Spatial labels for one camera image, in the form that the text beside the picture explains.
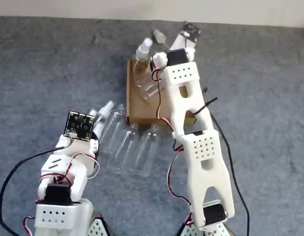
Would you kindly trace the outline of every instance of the brown cardboard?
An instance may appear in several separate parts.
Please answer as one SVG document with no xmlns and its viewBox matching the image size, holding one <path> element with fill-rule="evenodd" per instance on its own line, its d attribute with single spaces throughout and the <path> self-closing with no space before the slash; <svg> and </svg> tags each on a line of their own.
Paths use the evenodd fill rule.
<svg viewBox="0 0 304 236">
<path fill-rule="evenodd" d="M 159 105 L 159 96 L 155 95 L 150 101 L 145 101 L 139 93 L 139 90 L 133 79 L 133 60 L 127 63 L 127 117 L 130 123 L 142 125 L 165 124 L 156 119 L 156 110 Z M 187 95 L 185 89 L 181 90 L 183 96 Z M 170 120 L 170 106 L 167 100 L 165 90 L 161 91 L 162 105 L 160 117 Z M 186 113 L 185 124 L 194 124 L 195 117 L 191 112 Z"/>
</svg>

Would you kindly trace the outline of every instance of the clear plastic bottle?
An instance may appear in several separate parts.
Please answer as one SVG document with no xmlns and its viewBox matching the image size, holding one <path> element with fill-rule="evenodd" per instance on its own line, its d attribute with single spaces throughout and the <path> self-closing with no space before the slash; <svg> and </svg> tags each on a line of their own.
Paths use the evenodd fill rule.
<svg viewBox="0 0 304 236">
<path fill-rule="evenodd" d="M 133 78 L 135 84 L 141 88 L 146 85 L 146 82 L 151 80 L 147 67 L 149 66 L 150 56 L 149 51 L 153 41 L 150 38 L 145 38 L 142 44 L 136 51 L 136 62 L 133 67 Z"/>
<path fill-rule="evenodd" d="M 126 113 L 123 104 L 119 104 L 108 116 L 102 137 L 99 141 L 100 152 L 110 154 L 119 145 L 120 133 L 126 126 Z"/>
<path fill-rule="evenodd" d="M 108 168 L 112 169 L 118 174 L 125 174 L 127 170 L 125 169 L 124 164 L 128 158 L 135 154 L 138 141 L 138 125 L 131 124 L 131 126 L 123 133 L 119 148 L 108 162 Z"/>
<path fill-rule="evenodd" d="M 126 160 L 126 168 L 130 173 L 149 176 L 157 150 L 161 144 L 159 127 L 153 124 L 144 132 L 138 145 L 136 155 L 132 155 Z"/>
</svg>

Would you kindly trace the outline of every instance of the white plastic frame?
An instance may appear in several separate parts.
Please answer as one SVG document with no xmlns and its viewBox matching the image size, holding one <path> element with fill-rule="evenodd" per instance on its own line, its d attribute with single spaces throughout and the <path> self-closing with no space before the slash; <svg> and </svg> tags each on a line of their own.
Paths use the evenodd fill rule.
<svg viewBox="0 0 304 236">
<path fill-rule="evenodd" d="M 93 205 L 87 199 L 81 199 L 80 204 L 73 206 L 38 204 L 35 217 L 35 236 L 86 236 L 92 213 Z"/>
<path fill-rule="evenodd" d="M 185 135 L 186 112 L 196 113 L 205 105 L 195 62 L 167 66 L 162 78 L 166 83 L 165 88 L 171 106 L 170 121 L 174 130 L 172 136 L 180 141 L 185 149 L 190 211 L 193 213 L 196 226 L 203 230 L 207 227 L 203 203 L 209 187 L 216 188 L 220 194 L 227 218 L 235 214 L 230 177 L 222 158 L 219 134 L 213 127 L 208 108 L 204 108 L 196 115 L 203 130 L 202 134 Z M 181 95 L 179 89 L 181 86 L 187 88 L 188 97 Z"/>
</svg>

